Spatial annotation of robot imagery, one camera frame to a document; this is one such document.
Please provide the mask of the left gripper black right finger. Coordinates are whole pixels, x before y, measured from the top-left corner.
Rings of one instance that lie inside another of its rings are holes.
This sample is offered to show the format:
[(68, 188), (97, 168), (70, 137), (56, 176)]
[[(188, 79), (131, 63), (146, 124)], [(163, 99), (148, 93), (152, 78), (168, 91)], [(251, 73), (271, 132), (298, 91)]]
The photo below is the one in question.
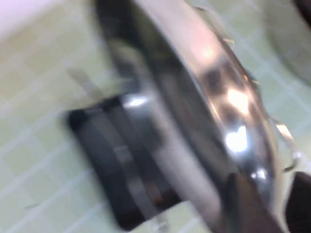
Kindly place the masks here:
[(296, 172), (285, 208), (291, 233), (311, 233), (311, 176)]

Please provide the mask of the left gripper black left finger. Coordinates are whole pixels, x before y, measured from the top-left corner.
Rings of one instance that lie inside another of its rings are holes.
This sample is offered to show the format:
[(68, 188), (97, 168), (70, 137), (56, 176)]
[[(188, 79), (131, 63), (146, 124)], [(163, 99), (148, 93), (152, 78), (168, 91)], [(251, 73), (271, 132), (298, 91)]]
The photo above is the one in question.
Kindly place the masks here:
[(227, 233), (283, 232), (254, 182), (239, 173), (231, 173), (226, 181), (225, 223)]

